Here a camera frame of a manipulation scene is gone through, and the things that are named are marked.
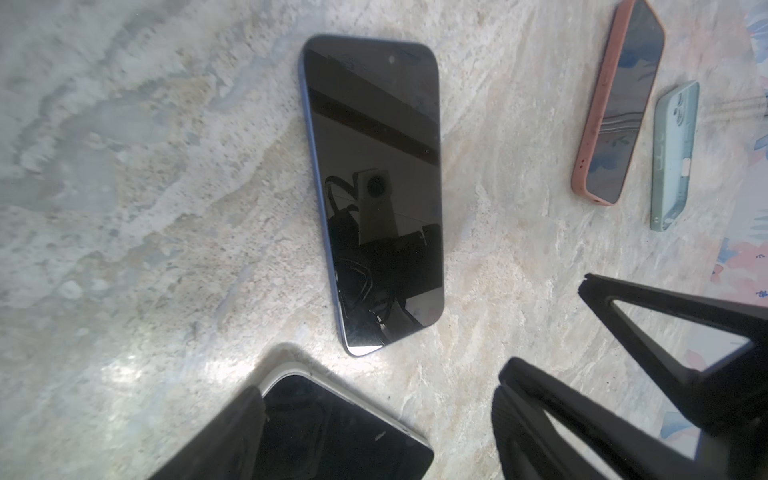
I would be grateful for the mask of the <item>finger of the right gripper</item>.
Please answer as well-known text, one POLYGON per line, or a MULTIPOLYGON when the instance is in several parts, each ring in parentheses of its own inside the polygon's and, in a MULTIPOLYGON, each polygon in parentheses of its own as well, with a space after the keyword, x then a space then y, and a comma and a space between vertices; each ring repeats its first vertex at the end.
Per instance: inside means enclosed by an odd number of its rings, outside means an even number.
POLYGON ((578 294, 677 410, 708 432, 767 415, 767 309, 587 274, 578 294), (695 327, 744 342, 709 365, 684 350, 695 327))

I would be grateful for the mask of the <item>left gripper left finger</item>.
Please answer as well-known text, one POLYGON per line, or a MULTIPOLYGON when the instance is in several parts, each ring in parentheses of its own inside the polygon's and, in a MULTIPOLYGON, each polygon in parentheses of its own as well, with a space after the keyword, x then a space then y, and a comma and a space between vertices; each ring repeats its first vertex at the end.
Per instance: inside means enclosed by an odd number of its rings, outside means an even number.
POLYGON ((154 479, 250 479, 266 420, 265 403, 251 385, 152 477, 154 479))

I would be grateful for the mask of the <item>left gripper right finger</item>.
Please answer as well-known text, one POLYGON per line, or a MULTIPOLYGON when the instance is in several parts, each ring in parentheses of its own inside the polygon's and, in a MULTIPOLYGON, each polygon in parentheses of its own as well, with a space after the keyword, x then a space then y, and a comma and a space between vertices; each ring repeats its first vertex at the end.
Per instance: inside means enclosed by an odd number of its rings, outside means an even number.
POLYGON ((498 379, 491 422, 506 479, 604 479, 564 432, 583 442, 621 479, 714 477, 521 358, 509 359, 498 379))

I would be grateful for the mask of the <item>pink phone case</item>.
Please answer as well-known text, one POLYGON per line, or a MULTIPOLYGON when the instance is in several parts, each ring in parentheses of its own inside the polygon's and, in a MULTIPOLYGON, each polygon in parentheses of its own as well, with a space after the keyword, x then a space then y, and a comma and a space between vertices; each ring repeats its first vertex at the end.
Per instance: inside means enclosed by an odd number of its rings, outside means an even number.
POLYGON ((600 124, 606 109, 613 74, 616 72, 617 59, 622 47, 624 35, 627 33, 632 6, 635 2, 636 1, 631 0, 622 1, 615 10, 571 176, 571 188, 575 194, 591 203, 602 206, 613 206, 618 201, 614 204, 609 204, 590 194, 586 190, 586 177, 595 149, 600 124))

